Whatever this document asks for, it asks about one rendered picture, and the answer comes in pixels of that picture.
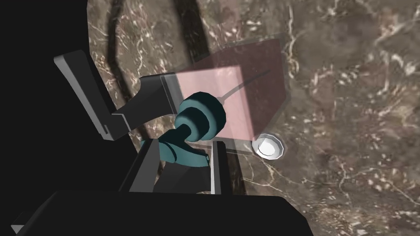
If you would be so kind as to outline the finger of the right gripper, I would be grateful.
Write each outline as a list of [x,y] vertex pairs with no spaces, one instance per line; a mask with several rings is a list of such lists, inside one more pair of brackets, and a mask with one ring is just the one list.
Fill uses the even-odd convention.
[[121,115],[129,131],[165,115],[176,115],[183,101],[175,73],[143,76],[135,97],[113,115]]

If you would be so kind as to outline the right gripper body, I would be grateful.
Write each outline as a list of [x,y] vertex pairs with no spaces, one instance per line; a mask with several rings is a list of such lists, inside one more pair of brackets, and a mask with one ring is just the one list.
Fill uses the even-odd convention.
[[124,115],[111,113],[113,105],[106,87],[97,82],[102,78],[92,58],[77,50],[56,56],[54,63],[69,82],[103,139],[115,141],[128,134],[130,128]]

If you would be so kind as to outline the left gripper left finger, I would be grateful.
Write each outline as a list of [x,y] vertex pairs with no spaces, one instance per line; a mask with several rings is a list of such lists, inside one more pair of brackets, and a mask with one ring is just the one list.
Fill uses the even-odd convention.
[[159,164],[159,141],[145,140],[119,191],[153,192]]

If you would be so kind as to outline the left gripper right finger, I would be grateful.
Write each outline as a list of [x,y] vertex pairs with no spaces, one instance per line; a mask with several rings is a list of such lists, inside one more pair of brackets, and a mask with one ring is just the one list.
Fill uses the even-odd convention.
[[213,141],[211,151],[211,194],[232,195],[233,188],[225,143],[223,141]]

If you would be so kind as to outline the pink soap dispenser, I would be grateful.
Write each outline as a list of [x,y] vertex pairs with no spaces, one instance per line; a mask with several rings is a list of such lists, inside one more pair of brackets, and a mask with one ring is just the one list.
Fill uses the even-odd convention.
[[209,157],[189,146],[214,138],[252,142],[286,101],[280,39],[224,48],[176,72],[183,101],[175,129],[160,139],[160,158],[191,167]]

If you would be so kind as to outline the small white round cup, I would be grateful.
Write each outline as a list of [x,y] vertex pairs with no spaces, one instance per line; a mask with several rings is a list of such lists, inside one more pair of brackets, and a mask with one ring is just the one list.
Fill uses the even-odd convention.
[[285,146],[283,141],[271,133],[262,133],[251,142],[253,151],[261,158],[276,160],[283,156]]

